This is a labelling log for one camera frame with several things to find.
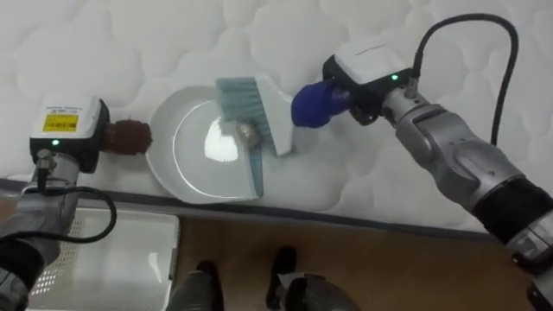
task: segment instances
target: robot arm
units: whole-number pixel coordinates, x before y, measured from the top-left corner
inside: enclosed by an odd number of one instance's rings
[[[492,143],[478,138],[458,115],[432,105],[417,90],[423,48],[429,37],[442,26],[469,20],[495,22],[512,39]],[[320,127],[331,117],[320,116],[322,111],[345,106],[362,125],[385,117],[396,129],[399,142],[433,176],[440,192],[476,217],[512,251],[512,261],[534,277],[528,292],[532,304],[537,309],[551,309],[553,199],[494,146],[517,52],[514,27],[486,14],[455,16],[437,23],[423,37],[412,68],[377,37],[351,41],[324,64],[323,82],[306,86],[296,95],[292,119],[298,126]],[[324,122],[311,122],[314,119]]]
[[[17,202],[16,213],[0,227],[0,238],[25,232],[67,235],[77,206],[77,194],[44,196],[36,191],[38,172],[46,168],[48,191],[74,187],[79,174],[76,160],[64,154],[39,152],[35,174]],[[0,310],[26,308],[30,290],[44,268],[60,255],[60,242],[24,238],[0,242]]]
[[[456,114],[420,94],[398,88],[384,101],[384,115],[413,159],[440,192],[463,206],[534,276],[529,299],[553,305],[553,199],[535,186],[497,147],[479,139]]]

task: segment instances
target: gray robot arm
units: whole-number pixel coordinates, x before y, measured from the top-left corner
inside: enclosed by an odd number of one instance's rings
[[[16,213],[0,227],[0,239],[16,232],[47,232],[67,235],[77,206],[77,194],[44,196],[36,192],[39,168],[50,174],[47,190],[74,187],[79,165],[64,154],[43,150],[33,180],[22,191]],[[46,266],[60,255],[60,242],[43,238],[23,238],[0,242],[0,310],[23,310],[28,295]]]
[[[529,299],[553,305],[553,199],[529,182],[497,147],[478,138],[456,114],[413,89],[397,88],[382,114],[440,192],[463,206],[533,275]]]

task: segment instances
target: yellow label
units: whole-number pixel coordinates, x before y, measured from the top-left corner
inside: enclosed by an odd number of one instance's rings
[[[77,130],[78,115],[49,114],[46,116],[42,131],[75,132]]]

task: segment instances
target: white mattress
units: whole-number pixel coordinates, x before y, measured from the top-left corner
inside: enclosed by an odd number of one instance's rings
[[[98,95],[113,120],[143,121],[171,92],[218,76],[265,72],[294,94],[350,38],[381,35],[410,61],[430,25],[467,12],[517,26],[520,55],[499,146],[553,193],[551,0],[0,0],[0,177],[29,176],[29,125],[44,94]],[[493,24],[443,29],[427,46],[422,94],[487,139],[508,51]],[[382,120],[364,128],[342,115],[322,130],[297,131],[296,149],[265,172],[256,205],[483,230],[438,193]],[[167,195],[143,157],[102,155],[96,174],[80,181]]]

